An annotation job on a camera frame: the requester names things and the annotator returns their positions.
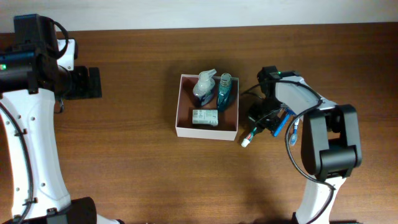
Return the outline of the teal mouthwash bottle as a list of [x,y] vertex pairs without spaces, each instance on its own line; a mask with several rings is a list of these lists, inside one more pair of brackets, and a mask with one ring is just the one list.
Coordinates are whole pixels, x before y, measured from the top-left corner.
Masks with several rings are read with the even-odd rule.
[[218,97],[216,102],[217,110],[219,112],[224,112],[230,106],[232,100],[232,87],[232,76],[229,73],[222,74],[218,86]]

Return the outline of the white cardboard box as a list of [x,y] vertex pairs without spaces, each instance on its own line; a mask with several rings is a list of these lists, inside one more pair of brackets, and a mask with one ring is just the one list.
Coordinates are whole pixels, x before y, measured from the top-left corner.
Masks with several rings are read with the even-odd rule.
[[218,125],[201,125],[192,123],[193,87],[198,75],[183,74],[180,77],[175,129],[178,137],[201,138],[233,141],[238,132],[239,123],[239,79],[232,78],[232,89],[228,107],[218,115]]

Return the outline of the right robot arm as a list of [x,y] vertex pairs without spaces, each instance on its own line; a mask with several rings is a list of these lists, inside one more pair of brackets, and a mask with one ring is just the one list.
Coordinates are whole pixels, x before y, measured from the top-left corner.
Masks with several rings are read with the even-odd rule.
[[264,97],[248,111],[251,130],[242,147],[265,129],[277,136],[286,127],[287,155],[307,180],[291,223],[329,223],[339,189],[362,163],[356,109],[324,98],[294,70],[263,67],[257,80]]

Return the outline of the green white soap box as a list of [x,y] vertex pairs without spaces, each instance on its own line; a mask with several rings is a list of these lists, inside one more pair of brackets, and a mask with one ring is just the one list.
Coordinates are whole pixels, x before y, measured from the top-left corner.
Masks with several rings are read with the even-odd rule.
[[217,110],[193,110],[192,124],[204,124],[210,126],[218,125]]

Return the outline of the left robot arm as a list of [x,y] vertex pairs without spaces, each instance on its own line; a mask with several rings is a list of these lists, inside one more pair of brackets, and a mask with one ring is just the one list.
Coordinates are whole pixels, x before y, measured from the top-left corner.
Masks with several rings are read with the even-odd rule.
[[11,223],[108,223],[92,198],[72,199],[60,170],[53,118],[65,100],[100,98],[100,71],[75,66],[78,47],[38,14],[14,18],[15,44],[1,54],[1,120],[14,187]]

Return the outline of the green red toothpaste tube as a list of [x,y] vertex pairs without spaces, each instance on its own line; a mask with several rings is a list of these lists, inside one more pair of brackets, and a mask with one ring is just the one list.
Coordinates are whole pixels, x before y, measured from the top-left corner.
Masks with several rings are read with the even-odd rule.
[[247,146],[251,143],[253,137],[254,137],[256,134],[257,134],[257,127],[254,127],[254,128],[252,128],[252,130],[249,132],[249,134],[242,140],[241,146],[242,146],[242,147],[247,147]]

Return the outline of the blue white toothbrush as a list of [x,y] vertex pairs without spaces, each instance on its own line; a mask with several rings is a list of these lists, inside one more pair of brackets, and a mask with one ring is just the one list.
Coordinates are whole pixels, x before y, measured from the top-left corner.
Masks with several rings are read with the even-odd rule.
[[294,122],[293,132],[292,132],[292,134],[290,135],[290,138],[289,138],[289,145],[290,146],[294,146],[296,144],[296,142],[297,142],[297,133],[298,133],[299,122],[300,122],[299,118],[297,118],[295,120],[295,122]]

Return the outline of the blue disposable razor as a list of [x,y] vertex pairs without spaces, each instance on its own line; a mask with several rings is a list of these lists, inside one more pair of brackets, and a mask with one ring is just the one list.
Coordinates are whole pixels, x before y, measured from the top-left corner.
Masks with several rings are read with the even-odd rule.
[[284,108],[284,112],[282,113],[282,116],[280,117],[280,122],[277,125],[276,130],[273,132],[273,136],[277,137],[279,133],[282,131],[283,127],[289,120],[291,116],[295,116],[295,113],[290,109],[290,108]]

